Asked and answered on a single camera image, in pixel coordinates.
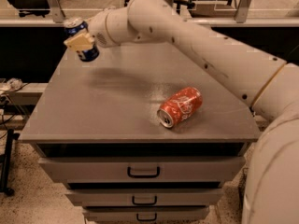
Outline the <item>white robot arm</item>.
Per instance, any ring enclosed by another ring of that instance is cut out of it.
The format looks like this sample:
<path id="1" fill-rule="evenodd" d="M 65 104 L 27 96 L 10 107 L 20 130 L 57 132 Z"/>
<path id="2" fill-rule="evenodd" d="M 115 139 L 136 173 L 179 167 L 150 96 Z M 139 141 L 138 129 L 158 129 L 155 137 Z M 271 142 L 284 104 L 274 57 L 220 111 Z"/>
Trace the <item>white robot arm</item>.
<path id="1" fill-rule="evenodd" d="M 130 0 L 65 40 L 73 51 L 166 41 L 269 124 L 249 163 L 242 224 L 299 224 L 299 67 L 186 22 L 164 0 Z"/>

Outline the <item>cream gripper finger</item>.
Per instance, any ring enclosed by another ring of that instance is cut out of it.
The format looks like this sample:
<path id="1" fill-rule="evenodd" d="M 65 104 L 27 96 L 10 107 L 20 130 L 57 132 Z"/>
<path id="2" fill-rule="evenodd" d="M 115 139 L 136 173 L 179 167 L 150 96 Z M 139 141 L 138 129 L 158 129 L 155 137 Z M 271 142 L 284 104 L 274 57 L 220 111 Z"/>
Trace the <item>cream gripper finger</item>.
<path id="1" fill-rule="evenodd" d="M 83 51 L 92 49 L 95 40 L 87 30 L 81 30 L 67 38 L 64 44 L 73 51 Z"/>

